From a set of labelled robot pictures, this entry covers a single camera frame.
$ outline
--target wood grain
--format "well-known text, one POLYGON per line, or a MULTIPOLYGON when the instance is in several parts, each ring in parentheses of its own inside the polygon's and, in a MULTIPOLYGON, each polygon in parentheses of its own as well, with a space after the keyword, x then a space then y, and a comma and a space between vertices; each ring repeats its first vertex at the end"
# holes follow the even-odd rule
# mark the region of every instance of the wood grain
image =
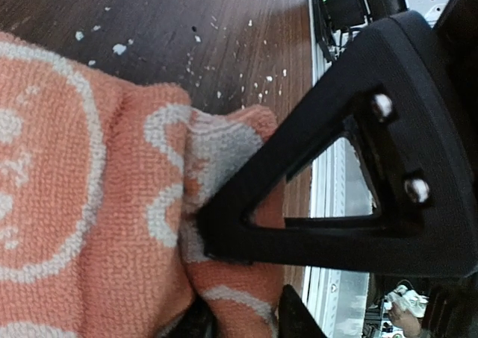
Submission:
MULTIPOLYGON (((179 83, 209 113, 262 103, 282 121, 311 87, 308 0, 0 0, 0 29, 136 84, 179 83)), ((309 192, 306 170, 285 214, 306 216, 309 192)), ((299 289, 302 270, 287 280, 299 289)))

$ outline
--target silver screw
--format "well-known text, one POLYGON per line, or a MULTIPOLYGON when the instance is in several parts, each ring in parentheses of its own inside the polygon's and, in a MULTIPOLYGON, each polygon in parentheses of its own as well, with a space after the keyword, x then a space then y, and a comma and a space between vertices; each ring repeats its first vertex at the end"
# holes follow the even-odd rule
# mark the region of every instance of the silver screw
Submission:
POLYGON ((379 122, 384 122, 394 111, 394 104, 388 96, 379 93, 373 96, 372 110, 379 122))
POLYGON ((405 180, 405 192, 415 204, 423 204, 430 196, 430 188, 422 179, 405 180))

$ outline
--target table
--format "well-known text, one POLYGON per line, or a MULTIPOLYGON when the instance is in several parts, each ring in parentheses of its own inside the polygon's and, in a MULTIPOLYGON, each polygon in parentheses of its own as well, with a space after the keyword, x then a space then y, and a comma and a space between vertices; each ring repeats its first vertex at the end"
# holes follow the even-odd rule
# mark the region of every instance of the table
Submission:
MULTIPOLYGON (((179 83, 209 113, 262 103, 282 121, 311 87, 308 0, 0 0, 0 29, 136 84, 179 83)), ((288 185, 285 215, 308 215, 310 180, 288 185)), ((301 268, 286 281, 299 289, 301 268)))

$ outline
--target towel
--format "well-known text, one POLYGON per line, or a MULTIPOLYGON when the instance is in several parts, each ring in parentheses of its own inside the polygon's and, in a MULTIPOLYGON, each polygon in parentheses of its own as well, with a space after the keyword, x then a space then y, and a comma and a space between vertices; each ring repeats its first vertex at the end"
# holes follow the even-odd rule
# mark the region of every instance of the towel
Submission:
POLYGON ((194 220, 275 128, 0 34, 0 337, 165 337, 197 295, 222 337, 275 337, 283 268, 205 257, 194 220))

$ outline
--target hand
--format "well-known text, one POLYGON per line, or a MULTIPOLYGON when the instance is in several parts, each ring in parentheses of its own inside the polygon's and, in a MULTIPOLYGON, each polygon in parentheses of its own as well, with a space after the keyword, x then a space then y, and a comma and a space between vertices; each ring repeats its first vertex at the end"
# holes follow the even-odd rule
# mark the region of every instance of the hand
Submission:
POLYGON ((403 329, 403 334, 407 338, 419 337, 421 334, 421 324, 418 318, 412 312, 406 310, 405 312, 398 307, 397 304, 391 305, 391 310, 388 311, 391 324, 397 328, 403 329))

